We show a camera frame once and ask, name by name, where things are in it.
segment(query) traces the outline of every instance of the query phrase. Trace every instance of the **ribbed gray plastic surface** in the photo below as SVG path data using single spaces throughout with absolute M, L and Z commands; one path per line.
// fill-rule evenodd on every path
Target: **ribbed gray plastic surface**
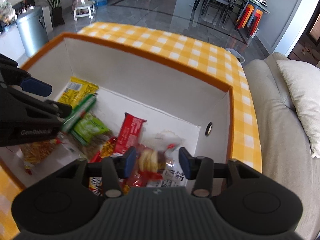
M 219 216 L 209 199 L 191 196 L 183 187 L 132 188 L 127 196 L 106 200 L 95 218 L 75 231 L 51 236 L 23 231 L 15 239 L 301 240 L 293 232 L 277 236 L 241 232 Z

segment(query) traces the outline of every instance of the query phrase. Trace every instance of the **metal trash can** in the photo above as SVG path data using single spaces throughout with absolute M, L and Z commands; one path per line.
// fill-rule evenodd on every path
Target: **metal trash can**
M 35 7 L 17 18 L 17 26 L 28 57 L 33 56 L 48 40 L 42 7 Z

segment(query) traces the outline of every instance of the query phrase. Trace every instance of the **sofa cushion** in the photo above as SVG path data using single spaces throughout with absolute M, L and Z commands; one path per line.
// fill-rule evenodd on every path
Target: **sofa cushion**
M 243 69 L 257 117 L 262 173 L 297 194 L 303 214 L 296 232 L 314 240 L 320 230 L 320 159 L 310 157 L 308 137 L 296 112 L 283 103 L 268 65 L 253 60 Z
M 267 63 L 267 65 L 270 68 L 270 71 L 272 73 L 272 76 L 276 82 L 276 86 L 279 90 L 280 97 L 283 101 L 283 103 L 290 108 L 291 110 L 294 110 L 294 105 L 291 101 L 290 93 L 287 87 L 287 84 L 285 83 L 279 68 L 277 64 L 277 60 L 289 60 L 286 56 L 282 55 L 279 52 L 275 52 L 271 54 L 269 57 L 267 57 L 264 62 Z
M 296 108 L 309 137 L 312 157 L 320 158 L 320 70 L 295 60 L 277 60 Z

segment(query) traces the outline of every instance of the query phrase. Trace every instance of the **barcode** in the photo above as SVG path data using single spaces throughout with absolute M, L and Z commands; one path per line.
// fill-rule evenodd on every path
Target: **barcode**
M 74 83 L 74 82 L 71 82 L 67 88 L 69 89 L 72 89 L 72 90 L 76 90 L 76 91 L 79 91 L 79 89 L 81 88 L 81 84 L 78 84 L 78 83 Z

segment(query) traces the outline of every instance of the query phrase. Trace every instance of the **beige sofa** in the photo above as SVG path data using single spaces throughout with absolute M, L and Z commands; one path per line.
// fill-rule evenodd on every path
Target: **beige sofa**
M 296 232 L 315 239 L 320 231 L 320 159 L 311 158 L 307 135 L 297 117 L 288 87 L 273 53 L 244 67 L 257 115 L 262 172 L 296 193 L 303 215 Z

